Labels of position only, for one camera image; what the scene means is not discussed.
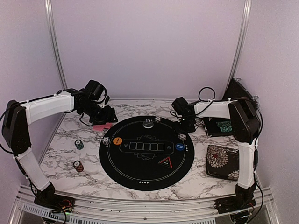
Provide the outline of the grey chip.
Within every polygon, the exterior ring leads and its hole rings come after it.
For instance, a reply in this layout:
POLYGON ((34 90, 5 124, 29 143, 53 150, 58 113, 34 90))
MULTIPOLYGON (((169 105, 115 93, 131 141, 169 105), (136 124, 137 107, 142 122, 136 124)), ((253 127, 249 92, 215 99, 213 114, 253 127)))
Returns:
POLYGON ((110 138, 109 137, 104 137, 102 139, 102 143, 105 145, 105 146, 108 146, 110 144, 110 138))
POLYGON ((183 134, 183 133, 180 133, 180 134, 178 135, 178 138, 179 138, 181 141, 185 141, 185 140, 187 139, 186 135, 183 134))
POLYGON ((155 117, 155 121, 156 121, 156 122, 161 122, 161 120, 162 120, 162 119, 161 119, 160 117, 155 117))

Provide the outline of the blue small blind button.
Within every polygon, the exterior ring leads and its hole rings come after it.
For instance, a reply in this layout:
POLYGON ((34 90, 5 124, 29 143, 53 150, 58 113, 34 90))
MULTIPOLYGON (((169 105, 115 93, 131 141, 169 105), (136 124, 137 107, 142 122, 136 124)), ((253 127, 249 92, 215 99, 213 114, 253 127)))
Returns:
POLYGON ((182 143, 177 143, 175 145, 175 149, 178 150, 178 151, 185 151, 185 145, 182 144, 182 143))

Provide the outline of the black dealer button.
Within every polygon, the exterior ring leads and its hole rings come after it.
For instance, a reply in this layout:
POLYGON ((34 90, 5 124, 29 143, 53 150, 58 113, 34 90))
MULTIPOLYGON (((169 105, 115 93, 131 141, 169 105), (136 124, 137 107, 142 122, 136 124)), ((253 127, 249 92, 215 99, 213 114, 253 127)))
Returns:
POLYGON ((143 125, 144 128, 150 129, 154 126, 154 122, 146 120, 146 121, 143 122, 142 125, 143 125))

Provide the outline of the green poker chip stack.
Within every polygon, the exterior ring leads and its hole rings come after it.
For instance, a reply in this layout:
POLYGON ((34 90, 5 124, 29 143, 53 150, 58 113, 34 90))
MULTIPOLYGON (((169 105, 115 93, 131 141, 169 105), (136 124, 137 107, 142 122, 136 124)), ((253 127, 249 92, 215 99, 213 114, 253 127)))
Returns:
POLYGON ((75 144, 77 150, 82 150, 84 148, 84 144, 81 140, 76 140, 74 142, 74 144, 75 144))

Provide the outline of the orange big blind button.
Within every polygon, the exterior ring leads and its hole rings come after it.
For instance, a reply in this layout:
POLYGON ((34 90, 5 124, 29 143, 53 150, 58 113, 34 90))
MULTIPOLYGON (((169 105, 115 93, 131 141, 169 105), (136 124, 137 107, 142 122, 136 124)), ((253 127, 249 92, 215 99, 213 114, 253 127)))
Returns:
POLYGON ((123 139, 120 138, 120 137, 116 137, 116 138, 113 139, 113 143, 115 145, 120 145, 122 142, 123 142, 123 139))

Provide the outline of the red triangle all-in marker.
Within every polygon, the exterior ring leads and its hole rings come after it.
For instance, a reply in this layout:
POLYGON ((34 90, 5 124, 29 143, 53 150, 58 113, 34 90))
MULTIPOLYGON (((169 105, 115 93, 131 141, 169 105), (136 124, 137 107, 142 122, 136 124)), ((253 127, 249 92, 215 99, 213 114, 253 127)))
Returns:
POLYGON ((159 161, 158 164, 167 168, 173 168, 171 158, 169 156, 159 161))

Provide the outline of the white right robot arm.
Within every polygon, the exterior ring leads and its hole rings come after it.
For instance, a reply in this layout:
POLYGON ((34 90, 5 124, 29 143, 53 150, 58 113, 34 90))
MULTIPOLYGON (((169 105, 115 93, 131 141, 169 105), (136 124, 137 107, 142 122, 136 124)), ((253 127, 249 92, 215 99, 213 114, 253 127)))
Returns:
POLYGON ((239 147, 239 178, 236 190, 255 190, 255 151, 262 129, 257 103, 247 97, 235 100, 206 100, 188 103, 179 97, 172 104, 179 116, 178 133, 195 131, 196 118, 223 118, 231 121, 232 133, 239 147))

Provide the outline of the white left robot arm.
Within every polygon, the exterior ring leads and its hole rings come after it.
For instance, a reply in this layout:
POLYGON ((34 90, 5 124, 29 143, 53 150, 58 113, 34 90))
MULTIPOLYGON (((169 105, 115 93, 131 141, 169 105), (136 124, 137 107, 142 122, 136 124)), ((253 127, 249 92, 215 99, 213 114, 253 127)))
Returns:
POLYGON ((41 191, 40 199, 48 207, 59 204, 59 197, 48 188, 50 181, 42 171, 33 150, 31 126, 40 120, 61 113, 87 115, 91 126, 117 122, 115 109, 108 105, 109 95, 104 85, 88 81, 82 89, 64 89, 39 98, 18 101, 11 99, 2 113, 1 134, 25 176, 41 191))

